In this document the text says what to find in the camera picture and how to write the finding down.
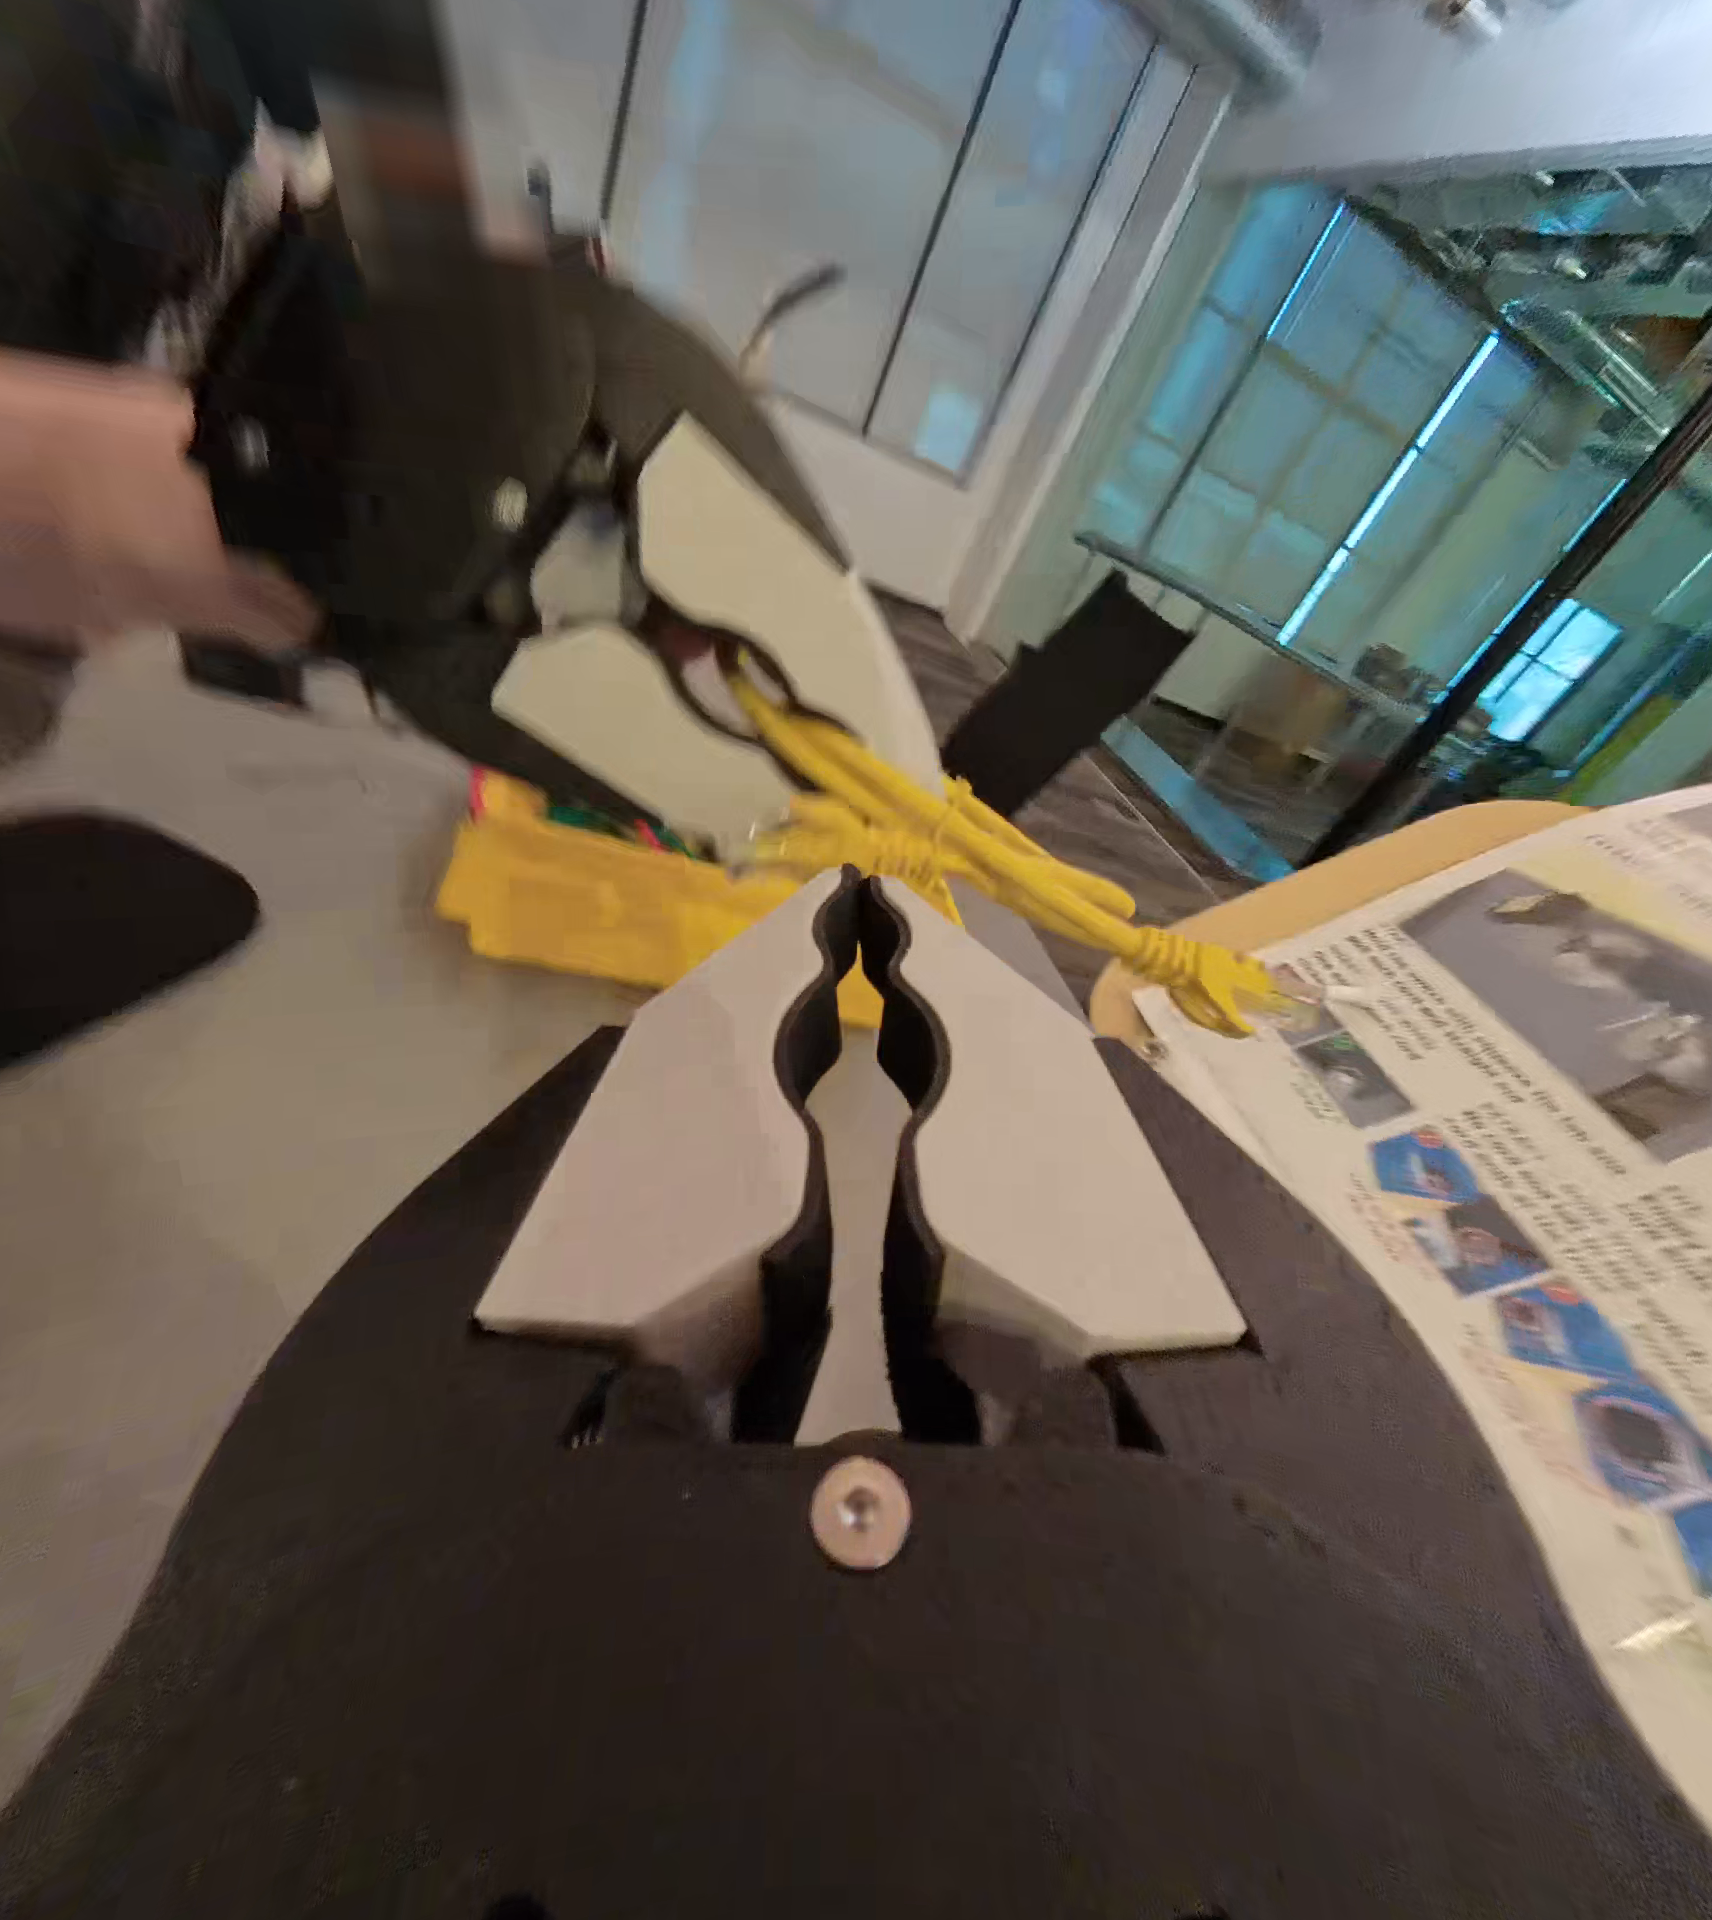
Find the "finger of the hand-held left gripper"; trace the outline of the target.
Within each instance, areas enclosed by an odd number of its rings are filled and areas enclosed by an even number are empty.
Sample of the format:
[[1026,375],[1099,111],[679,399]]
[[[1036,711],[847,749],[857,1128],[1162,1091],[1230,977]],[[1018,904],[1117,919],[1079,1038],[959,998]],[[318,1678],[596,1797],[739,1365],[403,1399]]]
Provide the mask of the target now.
[[581,626],[520,640],[487,711],[641,815],[733,859],[777,826],[794,787],[744,734],[719,672],[702,669],[702,680],[713,686],[713,705],[631,634]]
[[835,722],[915,785],[942,785],[915,686],[859,574],[833,559],[719,435],[675,416],[631,483],[641,636],[728,734],[727,676]]

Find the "black floor lamp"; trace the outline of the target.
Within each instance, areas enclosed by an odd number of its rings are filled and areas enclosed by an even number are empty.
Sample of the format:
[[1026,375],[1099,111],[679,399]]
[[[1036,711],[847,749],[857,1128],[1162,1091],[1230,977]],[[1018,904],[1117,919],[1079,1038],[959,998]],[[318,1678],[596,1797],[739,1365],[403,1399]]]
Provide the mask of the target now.
[[1583,536],[1560,550],[1547,574],[1518,602],[1496,636],[1467,659],[1467,669],[1442,688],[1427,717],[1397,744],[1370,787],[1319,832],[1299,855],[1297,872],[1350,854],[1386,820],[1404,796],[1427,759],[1454,726],[1481,705],[1483,688],[1540,636],[1552,610],[1585,586],[1585,578],[1610,559],[1610,550],[1652,513],[1683,470],[1712,445],[1712,383],[1686,405],[1686,414],[1662,432],[1662,442],[1635,466],[1635,475],[1599,506]]

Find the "person's left hand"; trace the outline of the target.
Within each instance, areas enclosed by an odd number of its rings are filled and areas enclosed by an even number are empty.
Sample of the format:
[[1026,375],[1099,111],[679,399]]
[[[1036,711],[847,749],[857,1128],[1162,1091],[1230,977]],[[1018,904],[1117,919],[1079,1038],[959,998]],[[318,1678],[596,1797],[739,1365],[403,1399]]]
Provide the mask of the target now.
[[159,372],[0,347],[0,636],[318,634],[292,578],[225,548],[190,428],[187,387]]

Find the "instruction sheet on stand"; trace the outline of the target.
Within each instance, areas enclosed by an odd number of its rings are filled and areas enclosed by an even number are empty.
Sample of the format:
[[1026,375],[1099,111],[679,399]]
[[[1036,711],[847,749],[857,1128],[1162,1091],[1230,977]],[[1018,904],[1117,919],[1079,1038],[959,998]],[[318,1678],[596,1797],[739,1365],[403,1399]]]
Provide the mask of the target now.
[[1431,820],[1402,825],[1377,841],[1292,872],[1285,879],[1254,884],[1230,903],[1215,903],[1171,929],[1182,939],[1267,952],[1286,939],[1365,909],[1370,903],[1440,877],[1463,859],[1508,847],[1531,832],[1570,825],[1590,808],[1552,801],[1493,801],[1440,812]]

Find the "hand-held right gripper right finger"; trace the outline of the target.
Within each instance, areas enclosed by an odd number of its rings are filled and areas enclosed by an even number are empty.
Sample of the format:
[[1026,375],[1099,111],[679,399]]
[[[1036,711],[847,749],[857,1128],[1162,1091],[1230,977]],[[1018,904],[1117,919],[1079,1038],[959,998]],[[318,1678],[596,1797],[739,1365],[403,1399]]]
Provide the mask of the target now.
[[901,879],[859,889],[859,965],[907,1104],[881,1266],[905,1439],[994,1443],[1046,1378],[1247,1343],[1071,1011]]

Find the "yellow plastic bin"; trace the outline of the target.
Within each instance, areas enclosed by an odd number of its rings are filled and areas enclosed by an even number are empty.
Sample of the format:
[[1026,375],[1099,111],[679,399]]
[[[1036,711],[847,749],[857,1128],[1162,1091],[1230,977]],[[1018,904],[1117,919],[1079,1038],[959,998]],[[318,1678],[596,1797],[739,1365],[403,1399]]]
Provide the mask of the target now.
[[782,841],[777,826],[708,855],[667,826],[472,771],[437,919],[486,964],[667,992],[824,872]]

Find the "black office chair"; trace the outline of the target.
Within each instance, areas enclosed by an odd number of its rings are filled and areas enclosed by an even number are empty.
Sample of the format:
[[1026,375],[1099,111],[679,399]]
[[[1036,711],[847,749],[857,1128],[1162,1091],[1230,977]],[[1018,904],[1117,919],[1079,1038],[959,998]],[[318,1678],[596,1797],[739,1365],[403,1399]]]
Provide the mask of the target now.
[[1129,717],[1190,646],[1192,627],[1140,602],[1112,566],[961,712],[942,744],[944,777],[1014,820],[1112,722]]

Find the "printed instruction sheet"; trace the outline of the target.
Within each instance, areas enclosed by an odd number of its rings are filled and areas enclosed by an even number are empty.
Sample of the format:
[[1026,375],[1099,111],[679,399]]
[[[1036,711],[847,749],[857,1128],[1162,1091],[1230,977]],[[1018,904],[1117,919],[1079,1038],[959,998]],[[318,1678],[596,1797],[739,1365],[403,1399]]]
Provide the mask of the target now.
[[1314,1011],[1162,1075],[1412,1322],[1602,1678],[1712,1829],[1712,787],[1579,812],[1267,948]]

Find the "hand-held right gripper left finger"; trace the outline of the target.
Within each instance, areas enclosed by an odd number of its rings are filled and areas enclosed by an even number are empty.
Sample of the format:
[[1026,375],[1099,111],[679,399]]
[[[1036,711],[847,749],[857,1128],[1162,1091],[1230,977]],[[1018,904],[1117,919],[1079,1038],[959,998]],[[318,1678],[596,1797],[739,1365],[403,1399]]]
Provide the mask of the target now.
[[472,1322],[667,1365],[733,1443],[794,1443],[833,1330],[833,1202],[806,1111],[845,1054],[853,868],[806,879],[642,1002]]

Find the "black flat device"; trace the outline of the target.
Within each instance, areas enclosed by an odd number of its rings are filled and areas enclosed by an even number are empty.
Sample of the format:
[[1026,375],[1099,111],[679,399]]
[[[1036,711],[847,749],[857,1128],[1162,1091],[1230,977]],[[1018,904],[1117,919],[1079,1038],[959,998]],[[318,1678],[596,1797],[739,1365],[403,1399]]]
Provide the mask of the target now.
[[198,692],[290,712],[310,711],[307,659],[290,651],[262,651],[226,636],[181,636],[181,669]]

